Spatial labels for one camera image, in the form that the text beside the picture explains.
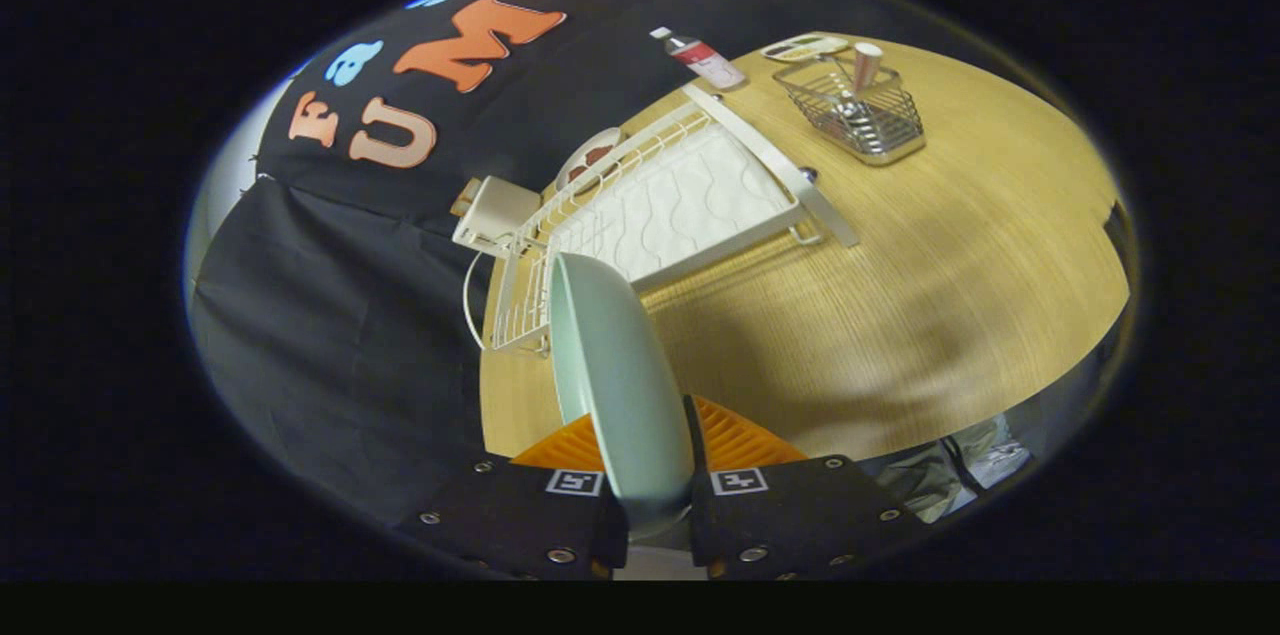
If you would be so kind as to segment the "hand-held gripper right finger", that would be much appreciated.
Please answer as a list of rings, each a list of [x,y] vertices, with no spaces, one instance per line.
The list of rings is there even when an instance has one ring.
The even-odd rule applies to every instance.
[[[849,457],[794,457],[764,428],[686,396],[692,562],[713,581],[856,579],[925,524]]]

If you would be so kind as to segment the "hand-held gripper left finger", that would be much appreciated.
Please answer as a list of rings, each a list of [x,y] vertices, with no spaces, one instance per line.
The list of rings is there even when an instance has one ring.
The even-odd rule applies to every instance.
[[[412,501],[399,536],[463,574],[608,581],[628,559],[628,517],[614,495],[591,416],[513,458],[474,453]]]

